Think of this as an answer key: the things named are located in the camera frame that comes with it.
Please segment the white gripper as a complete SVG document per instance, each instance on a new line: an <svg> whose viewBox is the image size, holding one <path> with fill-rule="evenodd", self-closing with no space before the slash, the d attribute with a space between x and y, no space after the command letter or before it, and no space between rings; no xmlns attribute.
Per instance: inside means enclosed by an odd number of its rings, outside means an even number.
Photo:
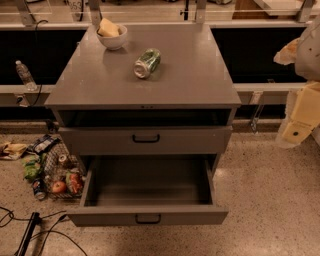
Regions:
<svg viewBox="0 0 320 256"><path fill-rule="evenodd" d="M296 38L276 53L273 61L280 65L296 62ZM300 145L320 124L320 83L309 81L305 86L287 95L285 118L282 121L276 143L284 149Z"/></svg>

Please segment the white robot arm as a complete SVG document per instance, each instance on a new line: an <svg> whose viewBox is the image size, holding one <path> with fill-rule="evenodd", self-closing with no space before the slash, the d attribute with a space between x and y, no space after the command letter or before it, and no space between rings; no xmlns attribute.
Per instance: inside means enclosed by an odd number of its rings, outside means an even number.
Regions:
<svg viewBox="0 0 320 256"><path fill-rule="evenodd" d="M295 73L307 80L301 89L288 93L285 119L276 136L278 146L289 149L300 145L320 124L320 15L278 51L273 61L293 64Z"/></svg>

